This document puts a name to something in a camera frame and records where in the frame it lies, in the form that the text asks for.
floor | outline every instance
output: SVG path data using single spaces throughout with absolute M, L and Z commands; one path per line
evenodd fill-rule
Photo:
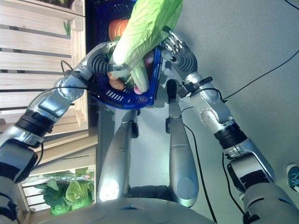
M 185 0 L 175 28 L 194 51 L 204 77 L 223 96 L 286 61 L 299 49 L 299 11 L 283 0 Z M 299 207 L 299 194 L 286 185 L 285 168 L 299 164 L 299 56 L 261 78 L 229 99 L 227 105 L 241 129 L 260 148 L 276 172 L 277 184 Z M 169 141 L 165 133 L 168 105 L 164 84 L 178 76 L 164 70 L 155 106 L 138 117 L 140 136 L 132 140 L 130 185 L 169 184 Z M 182 99 L 181 109 L 189 107 Z M 125 112 L 117 110 L 115 129 Z M 200 123 L 194 109 L 186 110 L 184 122 L 195 132 L 204 179 L 220 224 L 241 224 L 221 167 L 221 147 Z M 192 136 L 187 131 L 194 149 Z M 239 192 L 233 187 L 237 201 Z M 203 189 L 192 207 L 211 218 Z

orange pumpkin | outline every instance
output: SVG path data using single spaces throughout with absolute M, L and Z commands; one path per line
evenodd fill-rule
M 113 20 L 109 24 L 108 34 L 111 41 L 117 36 L 121 36 L 127 27 L 129 20 Z

wooden crate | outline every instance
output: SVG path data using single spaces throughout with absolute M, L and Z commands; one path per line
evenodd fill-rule
M 37 168 L 31 172 L 30 176 L 56 173 L 83 167 L 93 167 L 95 172 L 95 153 L 95 146 L 89 147 Z M 40 183 L 42 183 L 42 181 L 20 183 L 17 186 L 18 219 L 22 224 L 35 224 L 52 217 L 49 211 L 50 207 L 44 203 L 40 189 L 33 187 L 33 185 Z
M 64 22 L 71 21 L 71 36 Z M 0 1 L 0 133 L 29 102 L 63 77 L 60 61 L 77 65 L 85 56 L 84 1 L 71 9 L 37 0 Z M 87 93 L 76 100 L 52 133 L 88 129 Z

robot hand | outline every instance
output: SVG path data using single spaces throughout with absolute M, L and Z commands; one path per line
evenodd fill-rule
M 166 49 L 162 51 L 162 57 L 173 64 L 184 80 L 188 75 L 197 72 L 196 57 L 179 35 L 169 27 L 164 27 L 164 31 L 170 35 L 163 41 Z
M 125 64 L 110 64 L 106 61 L 106 55 L 117 45 L 117 41 L 104 42 L 93 48 L 74 68 L 74 71 L 82 72 L 82 76 L 89 79 L 96 73 L 107 73 L 109 71 L 120 71 L 126 69 Z

robot leg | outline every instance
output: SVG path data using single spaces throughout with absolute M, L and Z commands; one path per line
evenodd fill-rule
M 131 139 L 137 138 L 138 111 L 129 111 L 122 119 L 109 146 L 102 168 L 99 182 L 99 198 L 101 201 L 123 198 L 128 192 L 130 172 Z
M 169 173 L 170 190 L 173 201 L 191 207 L 197 200 L 199 191 L 194 157 L 176 101 L 176 82 L 167 82 L 169 96 L 169 118 L 166 119 L 166 132 L 170 133 Z

